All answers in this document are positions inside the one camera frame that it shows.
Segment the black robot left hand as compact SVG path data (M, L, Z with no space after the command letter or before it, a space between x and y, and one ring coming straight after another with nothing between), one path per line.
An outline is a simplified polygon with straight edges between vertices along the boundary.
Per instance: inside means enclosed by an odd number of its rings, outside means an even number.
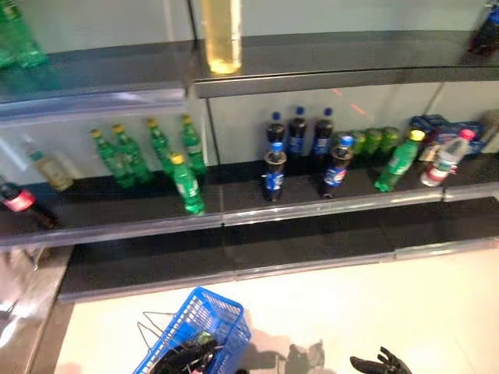
M154 363L149 373L204 373L221 349L216 340L178 346Z

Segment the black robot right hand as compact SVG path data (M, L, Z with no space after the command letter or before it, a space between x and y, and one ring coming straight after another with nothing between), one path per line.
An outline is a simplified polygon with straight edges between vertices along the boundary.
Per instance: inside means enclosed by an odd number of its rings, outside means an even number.
M412 374L409 367L385 347L380 347L377 359L374 362L351 356L349 361L354 369L365 374Z

